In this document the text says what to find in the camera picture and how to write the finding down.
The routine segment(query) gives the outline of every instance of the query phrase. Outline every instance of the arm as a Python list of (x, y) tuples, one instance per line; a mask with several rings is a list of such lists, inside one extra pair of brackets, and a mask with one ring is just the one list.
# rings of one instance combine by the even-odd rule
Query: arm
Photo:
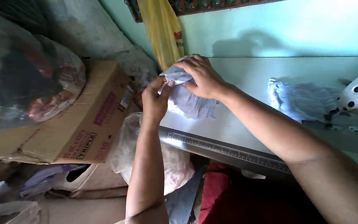
[(209, 60), (186, 56), (175, 64), (196, 84), (193, 94), (224, 103), (273, 153), (284, 160), (310, 200), (329, 223), (358, 223), (358, 164), (298, 122), (225, 83)]
[(128, 187), (126, 223), (168, 223), (158, 127), (167, 111), (173, 82), (165, 85), (161, 95), (157, 93), (165, 81), (163, 76), (157, 77), (142, 94), (143, 119)]

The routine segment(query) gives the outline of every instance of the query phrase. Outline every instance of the table surface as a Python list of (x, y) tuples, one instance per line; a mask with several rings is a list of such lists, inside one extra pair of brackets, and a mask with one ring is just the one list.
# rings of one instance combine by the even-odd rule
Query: table surface
[[(337, 79), (358, 77), (358, 57), (211, 58), (210, 61), (224, 80), (266, 104), (270, 104), (267, 92), (270, 78), (344, 89)], [(167, 112), (161, 126), (273, 154), (224, 104), (218, 104), (214, 114), (215, 118), (193, 120)], [(313, 132), (341, 150), (358, 153), (358, 134), (354, 132)]]

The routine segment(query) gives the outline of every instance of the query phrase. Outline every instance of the teal wall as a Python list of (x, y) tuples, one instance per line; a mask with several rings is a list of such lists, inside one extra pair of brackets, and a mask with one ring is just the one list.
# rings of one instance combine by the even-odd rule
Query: teal wall
[[(132, 43), (153, 55), (144, 24), (134, 22), (123, 0), (99, 1)], [(286, 0), (179, 20), (186, 54), (358, 56), (358, 1), (354, 0)]]

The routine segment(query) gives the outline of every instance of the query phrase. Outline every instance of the hand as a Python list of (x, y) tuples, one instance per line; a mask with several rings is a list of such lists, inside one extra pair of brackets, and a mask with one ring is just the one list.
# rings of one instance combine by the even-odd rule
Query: hand
[(185, 82), (182, 85), (196, 96), (219, 100), (230, 89), (229, 84), (212, 68), (207, 57), (187, 55), (174, 65), (193, 76), (196, 84)]
[(175, 81), (170, 81), (164, 86), (161, 95), (157, 91), (167, 80), (164, 76), (158, 76), (154, 81), (147, 85), (142, 93), (143, 119), (142, 126), (151, 125), (158, 127), (168, 108), (168, 98), (171, 94)]

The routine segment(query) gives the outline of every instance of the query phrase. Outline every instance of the dark cloth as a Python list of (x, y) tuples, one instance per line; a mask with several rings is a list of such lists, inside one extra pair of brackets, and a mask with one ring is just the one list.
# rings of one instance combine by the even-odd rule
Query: dark cloth
[(302, 190), (274, 181), (249, 179), (233, 169), (209, 165), (199, 223), (326, 222)]

